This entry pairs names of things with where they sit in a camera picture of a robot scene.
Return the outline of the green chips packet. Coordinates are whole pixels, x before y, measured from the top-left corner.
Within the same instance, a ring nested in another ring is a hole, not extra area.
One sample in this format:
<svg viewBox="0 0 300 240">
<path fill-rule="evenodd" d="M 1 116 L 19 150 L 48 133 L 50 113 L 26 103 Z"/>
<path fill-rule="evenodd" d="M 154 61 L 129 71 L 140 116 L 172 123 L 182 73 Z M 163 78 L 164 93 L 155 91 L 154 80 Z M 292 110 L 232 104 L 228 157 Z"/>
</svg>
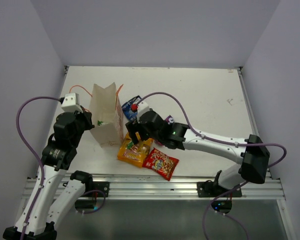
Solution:
<svg viewBox="0 0 300 240">
<path fill-rule="evenodd" d="M 102 125 L 105 125 L 105 124 L 106 124 L 106 123 L 103 122 L 103 121 L 99 121 L 99 120 L 97 121 L 97 125 L 98 125 L 98 126 L 102 126 Z"/>
</svg>

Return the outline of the purple Fox's candy packet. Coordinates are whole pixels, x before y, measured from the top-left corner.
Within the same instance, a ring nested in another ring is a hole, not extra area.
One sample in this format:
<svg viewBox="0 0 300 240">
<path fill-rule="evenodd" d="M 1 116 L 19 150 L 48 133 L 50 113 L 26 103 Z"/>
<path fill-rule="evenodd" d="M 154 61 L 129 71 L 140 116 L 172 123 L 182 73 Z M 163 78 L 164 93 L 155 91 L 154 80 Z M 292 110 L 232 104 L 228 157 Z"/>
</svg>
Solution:
<svg viewBox="0 0 300 240">
<path fill-rule="evenodd" d="M 169 115 L 169 116 L 167 116 L 166 118 L 165 118 L 165 121 L 169 124 L 169 125 L 171 125 L 171 124 L 173 124 L 174 122 L 175 122 L 175 119 L 171 116 L 171 115 Z M 154 141 L 158 146 L 163 146 L 158 140 L 155 140 Z"/>
</svg>

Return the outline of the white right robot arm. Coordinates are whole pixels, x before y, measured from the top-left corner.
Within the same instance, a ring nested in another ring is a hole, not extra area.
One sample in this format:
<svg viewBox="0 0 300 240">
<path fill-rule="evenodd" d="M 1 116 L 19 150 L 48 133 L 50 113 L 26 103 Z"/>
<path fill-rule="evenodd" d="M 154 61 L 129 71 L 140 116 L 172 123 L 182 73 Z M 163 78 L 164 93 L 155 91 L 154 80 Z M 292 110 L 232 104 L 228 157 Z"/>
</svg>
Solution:
<svg viewBox="0 0 300 240">
<path fill-rule="evenodd" d="M 200 151 L 233 161 L 233 166 L 218 171 L 213 181 L 204 183 L 205 190 L 217 196 L 225 196 L 244 182 L 265 183 L 270 153 L 257 135 L 227 143 L 222 136 L 209 137 L 202 131 L 192 130 L 188 124 L 168 123 L 153 110 L 125 126 L 135 144 L 153 139 L 169 149 Z"/>
</svg>

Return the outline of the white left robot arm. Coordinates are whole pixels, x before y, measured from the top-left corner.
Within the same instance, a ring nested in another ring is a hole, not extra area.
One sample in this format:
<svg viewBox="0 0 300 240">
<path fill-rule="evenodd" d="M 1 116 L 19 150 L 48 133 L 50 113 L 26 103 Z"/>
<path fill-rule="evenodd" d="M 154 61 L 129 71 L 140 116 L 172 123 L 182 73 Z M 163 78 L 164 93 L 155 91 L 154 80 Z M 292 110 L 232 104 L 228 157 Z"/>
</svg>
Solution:
<svg viewBox="0 0 300 240">
<path fill-rule="evenodd" d="M 64 112 L 56 117 L 53 133 L 42 151 L 39 173 L 29 201 L 14 226 L 4 230 L 5 240 L 55 240 L 57 223 L 77 198 L 93 193 L 92 176 L 76 171 L 70 186 L 54 200 L 85 131 L 94 128 L 92 114 L 86 111 Z"/>
</svg>

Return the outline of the blue snack packet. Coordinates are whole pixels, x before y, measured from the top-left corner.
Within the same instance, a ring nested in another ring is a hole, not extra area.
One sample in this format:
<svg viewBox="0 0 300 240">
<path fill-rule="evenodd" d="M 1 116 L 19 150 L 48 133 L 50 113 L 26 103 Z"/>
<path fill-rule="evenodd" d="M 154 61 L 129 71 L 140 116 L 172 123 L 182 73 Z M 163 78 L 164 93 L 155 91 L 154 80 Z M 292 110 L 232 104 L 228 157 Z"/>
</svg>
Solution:
<svg viewBox="0 0 300 240">
<path fill-rule="evenodd" d="M 141 100 L 139 95 L 131 98 L 127 102 L 125 102 L 121 108 L 124 116 L 127 118 L 128 121 L 133 121 L 137 117 L 137 110 L 133 110 L 133 105 Z"/>
</svg>

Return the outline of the white paper bag orange handles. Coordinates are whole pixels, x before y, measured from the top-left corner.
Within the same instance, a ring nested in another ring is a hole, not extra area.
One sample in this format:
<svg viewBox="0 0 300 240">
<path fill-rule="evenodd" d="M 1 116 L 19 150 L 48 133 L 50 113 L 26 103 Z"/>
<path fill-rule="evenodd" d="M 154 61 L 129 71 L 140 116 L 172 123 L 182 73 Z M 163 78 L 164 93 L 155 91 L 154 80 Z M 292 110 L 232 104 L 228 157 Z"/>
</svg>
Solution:
<svg viewBox="0 0 300 240">
<path fill-rule="evenodd" d="M 92 91 L 86 91 L 90 96 L 87 110 L 92 114 L 94 125 L 90 133 L 102 148 L 120 146 L 124 140 L 124 114 L 119 99 L 122 87 L 117 87 L 114 82 L 105 88 L 94 84 Z M 98 126 L 98 121 L 106 124 Z"/>
</svg>

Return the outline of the red snack packet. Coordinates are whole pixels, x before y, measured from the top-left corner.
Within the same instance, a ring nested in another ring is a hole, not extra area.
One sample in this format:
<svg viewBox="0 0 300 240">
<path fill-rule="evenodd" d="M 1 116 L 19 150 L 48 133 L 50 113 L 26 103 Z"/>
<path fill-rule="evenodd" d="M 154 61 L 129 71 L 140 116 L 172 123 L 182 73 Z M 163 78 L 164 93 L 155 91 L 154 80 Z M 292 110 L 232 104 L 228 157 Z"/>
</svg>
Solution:
<svg viewBox="0 0 300 240">
<path fill-rule="evenodd" d="M 179 159 L 168 156 L 160 150 L 153 148 L 143 161 L 142 167 L 150 169 L 165 180 L 170 181 L 179 161 Z"/>
</svg>

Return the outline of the orange yellow snack packet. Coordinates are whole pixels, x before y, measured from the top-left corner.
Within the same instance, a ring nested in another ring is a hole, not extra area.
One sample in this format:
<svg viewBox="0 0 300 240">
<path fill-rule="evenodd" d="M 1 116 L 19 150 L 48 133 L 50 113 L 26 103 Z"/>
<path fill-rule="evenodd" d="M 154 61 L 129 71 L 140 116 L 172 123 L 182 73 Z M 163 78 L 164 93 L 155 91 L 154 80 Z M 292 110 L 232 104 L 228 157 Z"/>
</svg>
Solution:
<svg viewBox="0 0 300 240">
<path fill-rule="evenodd" d="M 139 134 L 136 134 L 138 143 L 134 144 L 131 137 L 127 133 L 124 137 L 122 145 L 118 151 L 117 159 L 119 161 L 131 164 L 135 167 L 141 168 L 144 160 L 150 153 L 153 145 L 153 139 L 141 140 Z"/>
</svg>

